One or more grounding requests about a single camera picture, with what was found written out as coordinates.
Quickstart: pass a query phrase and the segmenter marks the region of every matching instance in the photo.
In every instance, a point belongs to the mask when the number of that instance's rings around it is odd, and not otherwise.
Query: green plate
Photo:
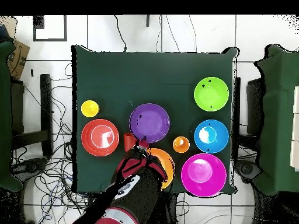
[[[216,77],[202,79],[194,90],[195,102],[204,111],[217,111],[223,108],[228,95],[226,83]]]

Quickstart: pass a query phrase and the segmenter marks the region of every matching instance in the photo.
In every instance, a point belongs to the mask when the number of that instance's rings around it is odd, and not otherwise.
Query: yellow bowl
[[[100,107],[93,100],[87,100],[82,104],[81,111],[85,117],[92,118],[98,114]]]

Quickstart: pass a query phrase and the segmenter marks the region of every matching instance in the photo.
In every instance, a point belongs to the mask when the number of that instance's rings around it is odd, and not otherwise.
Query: white tile floor
[[[114,16],[67,16],[67,41],[33,41],[32,16],[16,16],[18,20],[16,38],[30,46],[21,80],[40,101],[40,74],[50,74],[52,79],[68,78],[65,67],[71,61],[71,45],[80,44],[94,51],[123,51],[124,45],[120,39]],[[159,15],[151,15],[149,27],[145,26],[145,15],[118,16],[119,28],[127,51],[156,52],[158,33],[160,32]],[[197,39],[197,52],[221,53],[227,47],[240,49],[237,62],[237,76],[241,77],[241,119],[247,123],[246,84],[247,81],[260,77],[253,62],[264,57],[264,49],[268,44],[280,44],[288,50],[299,47],[298,22],[292,16],[270,15],[191,15]],[[37,30],[37,38],[61,38],[63,36],[62,16],[45,16],[45,29]],[[172,33],[181,52],[195,51],[195,36],[188,15],[168,15]],[[161,37],[157,51],[161,52]],[[163,52],[178,51],[170,33],[166,16],[163,19]],[[71,75],[71,66],[67,67],[67,75]],[[55,86],[71,86],[71,79],[52,82]],[[72,128],[72,98],[70,88],[53,90],[53,96],[66,105],[64,122]],[[59,120],[60,113],[53,105],[54,118]],[[25,132],[40,130],[40,107],[34,98],[25,90],[24,116]],[[59,127],[53,123],[53,133]],[[246,127],[240,127],[246,133]],[[59,136],[54,143],[57,147],[63,142]],[[30,145],[23,155],[24,159],[42,156],[40,144]],[[28,182],[25,192],[25,214],[27,219],[36,222],[42,217],[40,201],[44,193],[34,185],[34,179]],[[251,224],[254,210],[252,187],[244,184],[241,178],[234,174],[234,186],[238,192],[232,196],[221,194],[215,198],[196,198],[180,194],[178,201],[184,199],[189,204],[179,203],[179,224]],[[52,219],[42,224],[57,224],[65,212],[64,206],[54,207],[50,215]],[[70,224],[79,216],[77,210],[69,209],[65,220],[60,224]]]

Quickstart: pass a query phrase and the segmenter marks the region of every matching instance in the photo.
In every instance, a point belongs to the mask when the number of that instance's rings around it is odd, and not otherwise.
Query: orange plate
[[[148,149],[147,152],[150,155],[156,156],[160,160],[162,167],[166,171],[168,179],[166,182],[162,182],[161,190],[163,190],[164,188],[167,188],[167,186],[169,186],[171,181],[173,180],[173,176],[175,175],[175,163],[173,162],[171,156],[162,149],[151,148]]]
[[[84,127],[81,141],[91,155],[106,156],[115,151],[119,144],[119,132],[108,120],[92,120]]]

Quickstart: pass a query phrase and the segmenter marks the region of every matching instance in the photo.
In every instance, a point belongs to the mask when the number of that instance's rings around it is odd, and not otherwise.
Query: red plate
[[[81,134],[83,147],[94,156],[106,156],[119,144],[119,132],[108,120],[92,120],[84,126]]]

